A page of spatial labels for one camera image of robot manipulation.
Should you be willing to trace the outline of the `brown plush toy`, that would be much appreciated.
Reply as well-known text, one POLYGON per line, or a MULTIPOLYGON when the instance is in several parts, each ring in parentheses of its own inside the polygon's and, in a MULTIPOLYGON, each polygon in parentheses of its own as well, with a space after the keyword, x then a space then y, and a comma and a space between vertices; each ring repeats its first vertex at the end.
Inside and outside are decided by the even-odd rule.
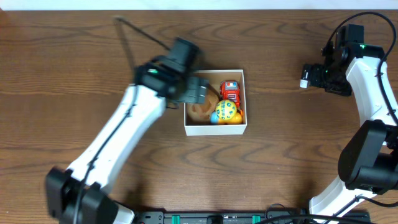
POLYGON ((189 119, 195 123, 209 123, 211 114, 220 101, 217 91, 209 85, 203 104, 188 104, 187 114, 189 119))

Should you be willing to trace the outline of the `red toy fire truck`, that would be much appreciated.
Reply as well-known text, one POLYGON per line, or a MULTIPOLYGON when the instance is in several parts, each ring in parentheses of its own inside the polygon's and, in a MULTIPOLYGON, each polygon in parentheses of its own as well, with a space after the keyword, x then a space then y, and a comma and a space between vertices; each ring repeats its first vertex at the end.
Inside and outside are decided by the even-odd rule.
POLYGON ((220 95, 223 100, 230 100, 240 107, 240 86, 235 80, 225 80, 220 85, 220 95))

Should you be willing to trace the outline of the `yellow blue patterned ball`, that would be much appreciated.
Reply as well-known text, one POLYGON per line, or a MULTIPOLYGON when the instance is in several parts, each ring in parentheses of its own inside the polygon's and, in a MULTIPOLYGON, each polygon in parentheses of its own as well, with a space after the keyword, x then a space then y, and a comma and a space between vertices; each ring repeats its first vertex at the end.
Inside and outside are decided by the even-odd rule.
POLYGON ((219 119, 230 120, 237 113, 238 107, 236 103, 231 100, 221 100, 215 108, 215 113, 219 119))

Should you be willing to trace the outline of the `yellow rubber duck toy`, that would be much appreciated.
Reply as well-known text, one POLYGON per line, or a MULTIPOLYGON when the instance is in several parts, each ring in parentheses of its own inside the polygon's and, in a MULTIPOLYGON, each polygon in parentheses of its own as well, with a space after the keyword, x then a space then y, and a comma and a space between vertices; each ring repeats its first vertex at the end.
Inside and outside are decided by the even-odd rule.
POLYGON ((211 118, 210 118, 210 122, 211 124, 216 124, 216 125, 238 125, 238 124, 243 124, 243 111, 242 110, 237 110, 237 113, 228 120, 225 119, 221 119, 217 116, 216 112, 214 111, 211 114, 211 118))

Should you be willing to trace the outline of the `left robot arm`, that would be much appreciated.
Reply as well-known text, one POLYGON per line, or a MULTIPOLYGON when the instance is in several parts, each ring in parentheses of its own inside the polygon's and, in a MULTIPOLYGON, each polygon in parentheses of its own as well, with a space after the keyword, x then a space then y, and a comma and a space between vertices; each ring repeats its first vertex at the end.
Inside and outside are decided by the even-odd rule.
POLYGON ((52 168, 45 178, 49 215, 60 223, 132 223, 136 214, 109 197, 116 179, 150 126, 168 103, 203 103, 208 80, 194 76, 201 60, 195 44, 176 38, 167 55, 135 66, 134 81, 112 117, 89 147, 66 170, 52 168))

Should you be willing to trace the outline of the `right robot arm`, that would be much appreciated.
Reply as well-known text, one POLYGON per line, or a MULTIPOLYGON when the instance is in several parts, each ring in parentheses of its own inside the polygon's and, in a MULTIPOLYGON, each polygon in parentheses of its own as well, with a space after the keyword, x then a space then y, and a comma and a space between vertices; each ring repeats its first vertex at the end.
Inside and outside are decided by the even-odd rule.
POLYGON ((368 198, 397 189, 397 102, 384 50, 364 42, 364 27, 348 24, 322 51, 323 64, 303 66, 301 88, 355 97, 360 128, 338 161, 338 176, 309 202, 312 215, 343 217, 368 198))

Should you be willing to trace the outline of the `white cardboard box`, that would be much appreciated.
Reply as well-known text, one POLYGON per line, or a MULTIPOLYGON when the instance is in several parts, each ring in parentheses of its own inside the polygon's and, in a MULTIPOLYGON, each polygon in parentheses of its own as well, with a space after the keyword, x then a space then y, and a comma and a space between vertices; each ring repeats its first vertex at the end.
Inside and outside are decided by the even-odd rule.
POLYGON ((242 124, 211 124, 196 123, 188 117, 188 106, 184 104, 184 128, 187 136, 208 135, 242 135, 247 127, 246 92, 243 70, 200 70, 196 77, 209 81, 209 86, 220 91, 221 82, 224 80, 236 80, 240 86, 241 109, 243 110, 242 124))

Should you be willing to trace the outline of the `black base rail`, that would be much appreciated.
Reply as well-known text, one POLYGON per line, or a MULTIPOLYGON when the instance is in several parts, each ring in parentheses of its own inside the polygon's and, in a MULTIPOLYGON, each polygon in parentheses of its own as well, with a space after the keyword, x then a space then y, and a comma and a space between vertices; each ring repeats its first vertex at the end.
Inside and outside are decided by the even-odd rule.
POLYGON ((305 208, 289 208, 273 204, 263 211, 218 211, 218 212, 167 212, 147 210, 136 212, 133 224, 230 224, 258 223, 282 215, 307 215, 305 208))

